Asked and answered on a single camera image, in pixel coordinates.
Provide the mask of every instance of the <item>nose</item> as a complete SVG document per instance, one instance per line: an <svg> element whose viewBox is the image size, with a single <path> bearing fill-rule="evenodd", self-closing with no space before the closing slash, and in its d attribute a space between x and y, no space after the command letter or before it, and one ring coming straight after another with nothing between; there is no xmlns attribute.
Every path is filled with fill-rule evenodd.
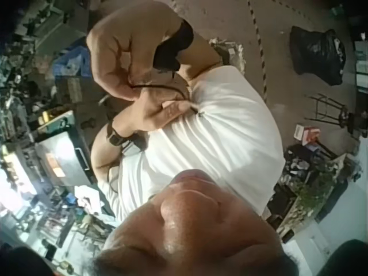
<svg viewBox="0 0 368 276"><path fill-rule="evenodd" d="M166 250L180 256L199 253L210 239L219 217L219 204L194 190L180 191L163 201Z"/></svg>

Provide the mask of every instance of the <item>wristwatch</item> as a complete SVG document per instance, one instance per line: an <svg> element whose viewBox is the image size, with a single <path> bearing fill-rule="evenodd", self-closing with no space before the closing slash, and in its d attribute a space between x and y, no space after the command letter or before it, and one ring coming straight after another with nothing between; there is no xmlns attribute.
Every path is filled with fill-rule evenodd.
<svg viewBox="0 0 368 276"><path fill-rule="evenodd" d="M110 141L111 145L114 145L116 147L123 145L127 141L132 141L132 138L134 136L133 134L129 137L121 137L113 128L113 120L109 121L107 129L108 134L106 138Z"/></svg>

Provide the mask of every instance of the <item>black garbage bag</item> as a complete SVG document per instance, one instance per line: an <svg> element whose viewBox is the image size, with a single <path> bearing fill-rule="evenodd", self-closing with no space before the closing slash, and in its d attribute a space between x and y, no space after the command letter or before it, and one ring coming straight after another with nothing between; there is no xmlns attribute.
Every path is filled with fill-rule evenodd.
<svg viewBox="0 0 368 276"><path fill-rule="evenodd" d="M346 62L345 47L332 29L325 33L308 32L293 26L290 52L297 74L312 73L329 85L340 85Z"/></svg>

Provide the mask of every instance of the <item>white t-shirt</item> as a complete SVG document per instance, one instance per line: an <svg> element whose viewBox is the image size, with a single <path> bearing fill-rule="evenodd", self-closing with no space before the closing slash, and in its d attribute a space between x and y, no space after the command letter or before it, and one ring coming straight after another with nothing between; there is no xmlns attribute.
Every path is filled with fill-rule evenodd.
<svg viewBox="0 0 368 276"><path fill-rule="evenodd" d="M148 134L144 152L125 156L99 183L117 219L165 188L179 172L198 168L261 214L285 164L276 123L261 97L232 66L200 76L193 89L199 114Z"/></svg>

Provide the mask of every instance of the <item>man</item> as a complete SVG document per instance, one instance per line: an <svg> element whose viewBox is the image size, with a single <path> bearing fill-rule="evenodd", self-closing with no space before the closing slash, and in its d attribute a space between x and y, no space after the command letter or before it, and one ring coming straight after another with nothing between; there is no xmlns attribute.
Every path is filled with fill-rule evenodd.
<svg viewBox="0 0 368 276"><path fill-rule="evenodd" d="M95 80L133 100L97 135L98 186L122 224L91 266L96 275L297 275L259 216L283 165L272 115L237 69L198 34L180 51L191 102L170 89L132 88L183 20L161 3L118 10L87 38ZM127 53L131 62L127 67ZM165 108L162 104L174 101ZM199 106L194 114L191 103ZM136 132L148 147L123 156Z"/></svg>

